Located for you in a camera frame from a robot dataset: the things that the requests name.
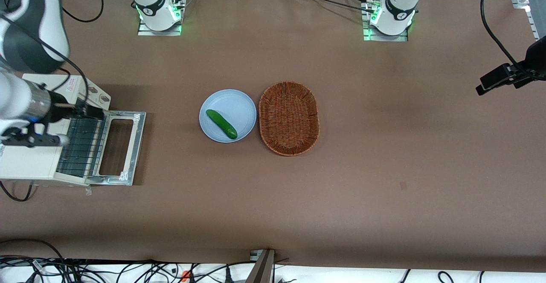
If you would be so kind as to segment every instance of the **brown tablecloth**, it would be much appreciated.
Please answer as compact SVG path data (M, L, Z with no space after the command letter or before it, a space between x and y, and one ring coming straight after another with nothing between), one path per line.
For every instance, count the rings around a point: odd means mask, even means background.
M0 197L1 238L73 258L234 262L275 248L316 266L544 270L546 84L476 95L507 61L479 0L421 0L407 43L364 42L358 11L317 0L194 0L182 36L138 37L131 0L105 1L98 21L65 24L71 58L113 108L148 112L136 184ZM525 12L486 0L486 13L523 58ZM258 128L232 144L199 128L211 93L257 103L285 80L318 101L308 153L280 157ZM52 255L25 248L2 252Z

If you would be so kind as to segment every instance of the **metal rack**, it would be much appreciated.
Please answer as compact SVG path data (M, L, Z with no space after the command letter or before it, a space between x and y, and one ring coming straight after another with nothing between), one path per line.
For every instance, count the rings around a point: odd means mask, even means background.
M63 147L57 172L70 176L94 176L104 148L108 124L105 120L74 118L70 120L68 145Z

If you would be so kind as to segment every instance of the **cucumber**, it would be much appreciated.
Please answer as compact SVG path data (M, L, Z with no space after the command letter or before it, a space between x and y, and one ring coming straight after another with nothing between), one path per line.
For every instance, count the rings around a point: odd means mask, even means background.
M237 131L216 110L206 110L206 115L214 122L230 139L237 139Z

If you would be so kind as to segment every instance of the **plate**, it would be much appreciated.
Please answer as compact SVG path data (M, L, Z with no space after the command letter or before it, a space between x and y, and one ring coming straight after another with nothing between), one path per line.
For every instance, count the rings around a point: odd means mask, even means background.
M237 131L237 139L230 139L216 123L210 120L206 110L216 110ZM199 124L210 139L230 143L243 139L256 124L256 106L242 91L224 89L213 93L205 100L199 111Z

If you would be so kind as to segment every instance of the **wicker basket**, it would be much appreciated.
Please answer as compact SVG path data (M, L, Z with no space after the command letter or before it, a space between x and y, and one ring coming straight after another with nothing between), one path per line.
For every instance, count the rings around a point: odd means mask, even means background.
M305 153L318 139L317 102L302 84L282 81L267 88L260 98L258 112L261 138L279 155Z

